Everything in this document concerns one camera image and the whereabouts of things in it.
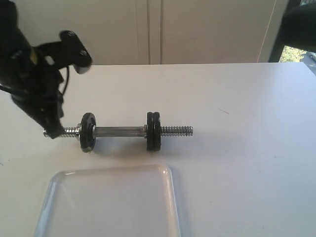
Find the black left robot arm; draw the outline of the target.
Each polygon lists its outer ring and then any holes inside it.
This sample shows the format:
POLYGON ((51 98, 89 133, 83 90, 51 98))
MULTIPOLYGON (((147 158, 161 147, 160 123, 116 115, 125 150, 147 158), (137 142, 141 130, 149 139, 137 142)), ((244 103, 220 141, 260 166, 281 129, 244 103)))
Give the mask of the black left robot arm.
POLYGON ((0 89, 13 103, 54 139, 64 132, 61 124, 63 82, 59 70, 31 46, 18 28, 16 4, 0 2, 0 89))

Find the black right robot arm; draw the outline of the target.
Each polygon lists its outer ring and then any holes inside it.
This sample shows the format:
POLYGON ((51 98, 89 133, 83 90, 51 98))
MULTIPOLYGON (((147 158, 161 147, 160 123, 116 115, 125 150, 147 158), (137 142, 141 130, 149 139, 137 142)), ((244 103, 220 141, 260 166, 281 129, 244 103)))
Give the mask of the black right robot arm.
POLYGON ((316 4, 310 3, 287 11, 281 21, 280 35, 286 46, 316 51, 316 4))

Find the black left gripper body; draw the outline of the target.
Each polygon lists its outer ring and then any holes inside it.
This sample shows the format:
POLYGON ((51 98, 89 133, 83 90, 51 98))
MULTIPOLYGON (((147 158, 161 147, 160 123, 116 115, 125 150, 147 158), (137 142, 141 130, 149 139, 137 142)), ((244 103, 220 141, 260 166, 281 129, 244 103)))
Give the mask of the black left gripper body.
POLYGON ((13 102, 30 118, 41 123, 42 113, 62 109, 64 102, 59 85, 64 81, 56 60, 43 45, 33 47, 26 41, 9 43, 9 64, 13 69, 16 94, 13 102))

